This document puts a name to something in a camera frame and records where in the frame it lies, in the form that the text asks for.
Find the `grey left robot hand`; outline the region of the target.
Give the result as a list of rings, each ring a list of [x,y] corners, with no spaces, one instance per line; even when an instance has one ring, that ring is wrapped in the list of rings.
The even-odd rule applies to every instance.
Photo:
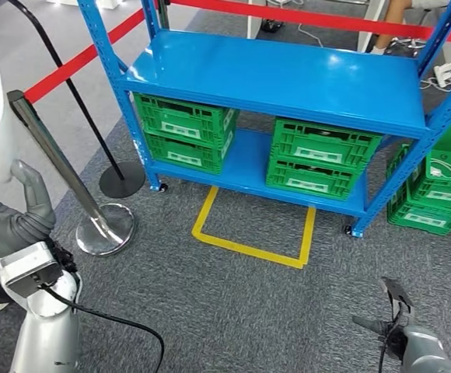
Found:
[[[40,173],[18,159],[13,161],[11,173],[23,185],[27,211],[0,202],[0,258],[48,239],[56,222]]]

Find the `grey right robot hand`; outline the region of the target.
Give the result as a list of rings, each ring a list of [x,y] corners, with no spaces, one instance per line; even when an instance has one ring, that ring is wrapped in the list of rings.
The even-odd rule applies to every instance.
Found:
[[[396,360],[402,360],[403,358],[405,348],[406,347],[406,338],[403,333],[403,327],[398,322],[366,319],[356,315],[353,315],[352,321],[378,334],[378,340],[384,344],[384,351],[390,357]]]

